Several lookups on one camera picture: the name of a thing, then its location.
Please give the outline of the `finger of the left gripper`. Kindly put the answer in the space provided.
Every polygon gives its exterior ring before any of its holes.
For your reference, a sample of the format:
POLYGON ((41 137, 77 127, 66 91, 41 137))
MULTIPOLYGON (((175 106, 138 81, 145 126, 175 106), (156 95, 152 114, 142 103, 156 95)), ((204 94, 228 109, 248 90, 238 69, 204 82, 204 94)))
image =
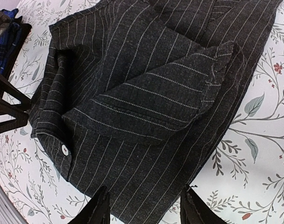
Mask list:
POLYGON ((30 98, 16 89, 4 76, 0 74, 0 99, 2 99, 4 92, 8 93, 21 102, 19 105, 15 105, 18 109, 26 111, 30 108, 30 98))
POLYGON ((24 127, 28 123, 28 114, 26 113, 27 109, 28 107, 22 104, 0 104, 0 116, 7 114, 14 118, 0 122, 0 134, 16 128, 24 127))

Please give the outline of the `black pinstriped long sleeve shirt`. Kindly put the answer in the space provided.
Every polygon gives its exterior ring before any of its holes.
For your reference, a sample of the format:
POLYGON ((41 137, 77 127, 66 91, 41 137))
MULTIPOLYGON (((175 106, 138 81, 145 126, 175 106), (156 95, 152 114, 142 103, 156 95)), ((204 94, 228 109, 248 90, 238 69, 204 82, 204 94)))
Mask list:
POLYGON ((245 95, 278 0, 101 0, 49 27, 32 138, 81 193, 156 224, 245 95))

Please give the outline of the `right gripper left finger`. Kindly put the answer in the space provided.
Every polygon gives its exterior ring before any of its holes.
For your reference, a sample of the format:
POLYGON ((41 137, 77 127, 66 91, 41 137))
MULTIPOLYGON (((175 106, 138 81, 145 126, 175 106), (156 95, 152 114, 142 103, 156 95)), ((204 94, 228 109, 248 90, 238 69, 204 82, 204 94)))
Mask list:
POLYGON ((70 224, 109 224, 110 193, 102 186, 70 224))

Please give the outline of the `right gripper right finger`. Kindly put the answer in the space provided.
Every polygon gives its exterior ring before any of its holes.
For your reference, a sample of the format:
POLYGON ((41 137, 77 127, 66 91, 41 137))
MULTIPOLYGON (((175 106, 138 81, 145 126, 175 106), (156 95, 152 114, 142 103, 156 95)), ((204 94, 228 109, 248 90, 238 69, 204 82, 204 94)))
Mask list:
POLYGON ((226 224, 189 186, 180 195, 180 221, 182 224, 226 224))

